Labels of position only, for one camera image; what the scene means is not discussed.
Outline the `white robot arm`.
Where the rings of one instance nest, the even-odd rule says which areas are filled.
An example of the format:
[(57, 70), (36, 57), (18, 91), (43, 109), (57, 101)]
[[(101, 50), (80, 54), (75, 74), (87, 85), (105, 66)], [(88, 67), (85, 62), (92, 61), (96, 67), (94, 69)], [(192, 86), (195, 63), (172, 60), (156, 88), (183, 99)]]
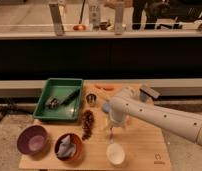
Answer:
[(202, 146), (202, 115), (140, 102), (135, 95), (133, 88), (125, 87), (110, 98), (112, 122), (121, 124), (130, 115)]

